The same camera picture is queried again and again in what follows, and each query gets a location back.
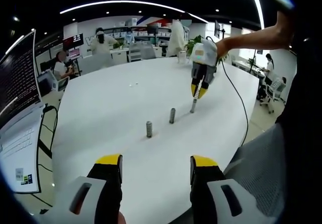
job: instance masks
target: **white shirt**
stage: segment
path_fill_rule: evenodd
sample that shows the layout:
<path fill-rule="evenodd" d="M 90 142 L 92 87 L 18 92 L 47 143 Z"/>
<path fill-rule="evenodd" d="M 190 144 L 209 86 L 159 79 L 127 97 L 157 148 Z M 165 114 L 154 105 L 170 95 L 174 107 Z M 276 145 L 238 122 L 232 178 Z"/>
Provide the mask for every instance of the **white shirt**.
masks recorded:
<path fill-rule="evenodd" d="M 97 36 L 92 40 L 91 51 L 93 54 L 110 53 L 110 44 L 116 44 L 117 41 L 111 36 L 104 35 L 104 43 L 99 43 Z"/>
<path fill-rule="evenodd" d="M 272 79 L 272 76 L 274 75 L 274 66 L 273 66 L 273 63 L 271 62 L 271 61 L 268 61 L 267 62 L 267 67 L 266 67 L 266 69 L 268 69 L 270 72 L 264 72 L 264 75 L 266 76 L 266 77 L 268 77 L 268 79 L 271 79 L 271 80 L 273 80 Z"/>
<path fill-rule="evenodd" d="M 186 45 L 185 31 L 179 20 L 174 20 L 171 26 L 171 37 L 168 44 L 167 57 L 178 55 Z"/>
<path fill-rule="evenodd" d="M 58 74 L 62 76 L 66 73 L 66 71 L 67 67 L 65 66 L 65 64 L 63 62 L 57 61 L 54 68 L 54 75 L 56 76 Z"/>

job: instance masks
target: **woman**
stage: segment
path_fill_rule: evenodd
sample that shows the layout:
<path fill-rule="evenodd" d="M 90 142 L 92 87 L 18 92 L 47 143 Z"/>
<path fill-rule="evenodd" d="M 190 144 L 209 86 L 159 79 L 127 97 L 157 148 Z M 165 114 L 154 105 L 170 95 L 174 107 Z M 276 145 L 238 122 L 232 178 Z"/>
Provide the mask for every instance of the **woman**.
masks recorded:
<path fill-rule="evenodd" d="M 272 79 L 274 76 L 274 61 L 272 59 L 271 54 L 267 54 L 266 55 L 266 59 L 267 59 L 267 66 L 266 68 L 263 68 L 262 71 L 264 72 L 265 75 L 265 79 L 264 82 L 267 85 L 270 85 L 272 83 Z"/>
<path fill-rule="evenodd" d="M 98 28 L 95 33 L 95 38 L 91 43 L 91 51 L 93 54 L 110 53 L 110 44 L 118 44 L 116 39 L 105 35 L 102 28 Z"/>
<path fill-rule="evenodd" d="M 66 67 L 64 61 L 66 60 L 67 55 L 65 51 L 60 51 L 56 54 L 56 64 L 54 68 L 54 75 L 60 79 L 70 77 L 71 79 L 76 78 L 75 72 L 72 67 Z"/>

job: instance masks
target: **metal peg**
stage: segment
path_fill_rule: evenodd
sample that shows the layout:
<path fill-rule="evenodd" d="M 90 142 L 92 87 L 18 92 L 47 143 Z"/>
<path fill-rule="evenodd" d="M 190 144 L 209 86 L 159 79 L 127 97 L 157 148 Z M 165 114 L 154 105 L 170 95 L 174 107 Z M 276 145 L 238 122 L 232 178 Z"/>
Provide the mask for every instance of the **metal peg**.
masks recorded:
<path fill-rule="evenodd" d="M 146 122 L 146 136 L 152 137 L 152 123 L 150 121 Z"/>
<path fill-rule="evenodd" d="M 195 112 L 196 103 L 197 103 L 197 99 L 193 99 L 193 103 L 192 103 L 192 107 L 191 107 L 190 113 L 194 113 Z"/>
<path fill-rule="evenodd" d="M 172 108 L 170 112 L 170 123 L 173 124 L 175 122 L 175 116 L 176 116 L 176 109 Z"/>

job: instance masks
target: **human hand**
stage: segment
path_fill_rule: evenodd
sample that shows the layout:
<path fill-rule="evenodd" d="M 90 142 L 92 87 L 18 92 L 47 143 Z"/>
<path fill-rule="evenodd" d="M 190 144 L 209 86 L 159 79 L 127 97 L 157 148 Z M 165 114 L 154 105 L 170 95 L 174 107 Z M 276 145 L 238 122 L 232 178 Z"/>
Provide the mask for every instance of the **human hand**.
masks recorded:
<path fill-rule="evenodd" d="M 220 40 L 216 43 L 216 46 L 217 46 L 217 58 L 220 59 L 222 57 L 224 57 L 225 55 L 228 54 L 228 48 L 226 47 L 225 45 L 225 42 L 224 40 Z"/>

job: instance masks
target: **keyboard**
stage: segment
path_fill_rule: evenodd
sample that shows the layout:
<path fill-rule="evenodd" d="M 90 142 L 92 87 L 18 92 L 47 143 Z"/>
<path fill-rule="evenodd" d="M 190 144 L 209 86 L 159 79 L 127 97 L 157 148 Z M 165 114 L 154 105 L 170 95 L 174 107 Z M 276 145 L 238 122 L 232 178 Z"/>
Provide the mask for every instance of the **keyboard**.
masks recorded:
<path fill-rule="evenodd" d="M 22 131 L 21 134 L 15 136 L 13 139 L 6 141 L 1 152 L 2 158 L 7 158 L 14 153 L 30 146 L 32 144 L 31 135 L 33 132 L 33 128 L 28 128 L 25 131 Z"/>

